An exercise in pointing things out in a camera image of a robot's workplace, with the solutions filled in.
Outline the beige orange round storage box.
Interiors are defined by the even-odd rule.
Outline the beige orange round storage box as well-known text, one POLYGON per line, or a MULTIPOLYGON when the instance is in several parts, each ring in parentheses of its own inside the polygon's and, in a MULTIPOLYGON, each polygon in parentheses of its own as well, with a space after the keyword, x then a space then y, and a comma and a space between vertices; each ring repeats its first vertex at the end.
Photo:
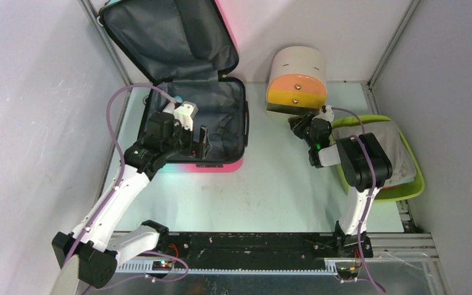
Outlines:
POLYGON ((269 117, 287 124, 292 117, 316 114, 326 103, 326 60, 306 46, 281 49, 273 58, 265 96, 269 117))

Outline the grey ribbed garment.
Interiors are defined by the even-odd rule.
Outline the grey ribbed garment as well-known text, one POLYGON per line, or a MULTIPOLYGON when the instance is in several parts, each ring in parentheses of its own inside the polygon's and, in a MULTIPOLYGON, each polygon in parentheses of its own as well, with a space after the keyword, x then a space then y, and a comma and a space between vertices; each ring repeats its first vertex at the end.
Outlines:
POLYGON ((407 184, 415 180, 417 168, 414 160, 404 145, 397 124, 392 120, 364 121, 361 126, 354 117, 349 118, 350 123, 344 119, 332 124, 332 136, 335 140, 351 135, 362 135, 363 132, 373 133, 380 146, 391 162, 393 173, 384 184, 384 188, 407 184))

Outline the pink and teal kids suitcase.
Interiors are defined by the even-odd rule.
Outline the pink and teal kids suitcase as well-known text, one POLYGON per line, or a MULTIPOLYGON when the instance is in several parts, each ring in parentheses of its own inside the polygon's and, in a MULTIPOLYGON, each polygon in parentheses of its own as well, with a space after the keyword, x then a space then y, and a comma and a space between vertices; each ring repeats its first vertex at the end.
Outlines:
POLYGON ((243 82, 231 76, 239 55, 215 1, 109 1, 99 23, 155 86, 138 131, 163 111, 169 96, 194 103, 194 138, 206 130, 204 159, 176 154, 163 167, 175 173, 231 173, 243 164, 250 115, 243 82))

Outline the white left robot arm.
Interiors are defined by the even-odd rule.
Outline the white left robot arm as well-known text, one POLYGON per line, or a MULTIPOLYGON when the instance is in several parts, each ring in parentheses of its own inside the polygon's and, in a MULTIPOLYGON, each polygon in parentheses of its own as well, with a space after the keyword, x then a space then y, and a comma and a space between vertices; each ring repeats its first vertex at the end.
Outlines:
POLYGON ((120 167, 105 192, 70 233, 58 232, 52 240, 61 272, 52 294, 75 294, 79 282, 104 288, 117 266, 150 251, 164 256, 169 250, 169 229, 155 221, 120 237, 114 229, 139 193, 148 186, 168 158, 182 154, 204 159, 211 146, 206 126, 199 127, 194 141, 192 119, 159 112, 152 115, 146 132, 126 151, 120 152, 120 167))

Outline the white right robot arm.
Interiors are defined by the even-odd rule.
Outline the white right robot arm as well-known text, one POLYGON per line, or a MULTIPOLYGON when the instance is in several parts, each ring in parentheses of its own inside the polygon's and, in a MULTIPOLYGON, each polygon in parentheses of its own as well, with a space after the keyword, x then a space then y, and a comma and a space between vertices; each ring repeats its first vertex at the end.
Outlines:
POLYGON ((347 209, 336 222, 332 247, 348 257, 366 238, 366 221, 376 195, 393 174, 392 164, 373 133, 367 133, 356 116, 361 133, 331 139, 326 115, 305 114, 288 119, 294 135, 309 147, 309 163, 315 168, 340 166, 348 185, 347 209))

